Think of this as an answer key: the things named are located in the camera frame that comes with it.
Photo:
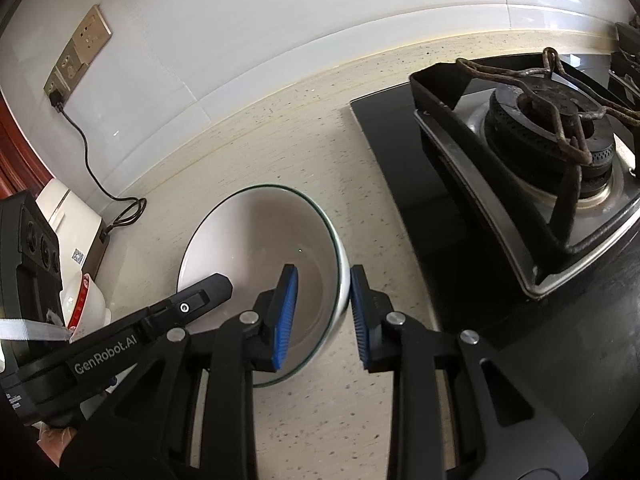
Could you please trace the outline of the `person's hand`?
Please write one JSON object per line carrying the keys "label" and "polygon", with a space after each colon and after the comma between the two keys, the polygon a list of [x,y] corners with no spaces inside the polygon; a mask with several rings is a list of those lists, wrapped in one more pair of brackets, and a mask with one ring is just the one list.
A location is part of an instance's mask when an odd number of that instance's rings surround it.
{"label": "person's hand", "polygon": [[50,428],[43,422],[39,426],[37,444],[56,466],[60,464],[63,452],[70,441],[76,436],[75,428]]}

